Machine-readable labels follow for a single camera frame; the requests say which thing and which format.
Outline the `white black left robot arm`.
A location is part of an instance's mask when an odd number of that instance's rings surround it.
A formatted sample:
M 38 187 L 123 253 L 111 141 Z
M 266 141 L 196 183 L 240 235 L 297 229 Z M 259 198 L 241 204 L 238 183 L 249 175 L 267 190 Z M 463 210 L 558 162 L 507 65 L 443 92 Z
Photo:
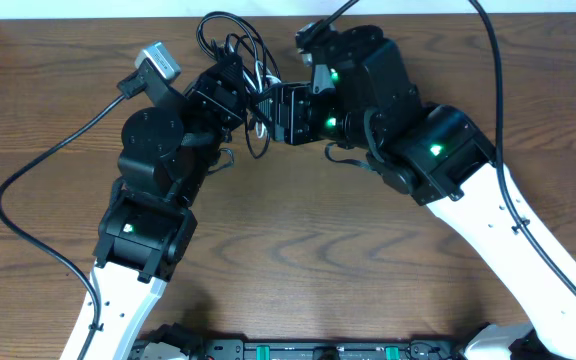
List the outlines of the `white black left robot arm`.
M 120 176 L 98 227 L 85 297 L 64 359 L 125 359 L 162 297 L 197 227 L 191 206 L 214 172 L 222 143 L 246 115 L 243 62 L 220 58 L 184 92 L 169 60 L 144 59 L 118 88 L 151 106 L 124 123 Z

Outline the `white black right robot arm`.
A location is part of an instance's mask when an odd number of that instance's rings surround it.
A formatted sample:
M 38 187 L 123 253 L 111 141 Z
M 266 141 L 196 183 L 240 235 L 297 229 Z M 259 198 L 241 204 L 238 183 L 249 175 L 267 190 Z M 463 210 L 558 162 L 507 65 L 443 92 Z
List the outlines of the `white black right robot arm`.
M 459 233 L 528 316 L 487 325 L 460 350 L 466 359 L 576 359 L 576 261 L 539 219 L 462 111 L 423 103 L 397 45 L 373 25 L 343 32 L 318 21 L 296 46 L 306 83 L 278 83 L 259 106 L 269 134 L 363 148 L 362 167 Z

